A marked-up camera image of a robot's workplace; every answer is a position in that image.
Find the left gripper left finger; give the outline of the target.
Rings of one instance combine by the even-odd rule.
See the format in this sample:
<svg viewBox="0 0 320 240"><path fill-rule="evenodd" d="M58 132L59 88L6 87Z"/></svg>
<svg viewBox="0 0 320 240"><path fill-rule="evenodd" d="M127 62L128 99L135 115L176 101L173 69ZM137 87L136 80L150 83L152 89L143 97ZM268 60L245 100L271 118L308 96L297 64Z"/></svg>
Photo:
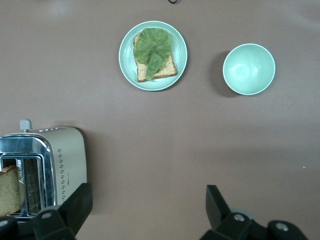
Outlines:
<svg viewBox="0 0 320 240"><path fill-rule="evenodd" d="M37 240L74 240L93 209L93 190L82 183L60 206L49 207L33 219Z"/></svg>

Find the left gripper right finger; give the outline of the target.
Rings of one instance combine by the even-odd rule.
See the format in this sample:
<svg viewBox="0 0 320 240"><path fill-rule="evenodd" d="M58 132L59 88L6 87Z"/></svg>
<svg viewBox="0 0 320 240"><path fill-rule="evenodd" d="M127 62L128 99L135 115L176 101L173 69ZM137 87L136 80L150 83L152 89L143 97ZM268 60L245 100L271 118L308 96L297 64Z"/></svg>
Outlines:
<svg viewBox="0 0 320 240"><path fill-rule="evenodd" d="M216 185L206 187L206 214L211 226L202 240L266 240L265 227L240 212L232 212Z"/></svg>

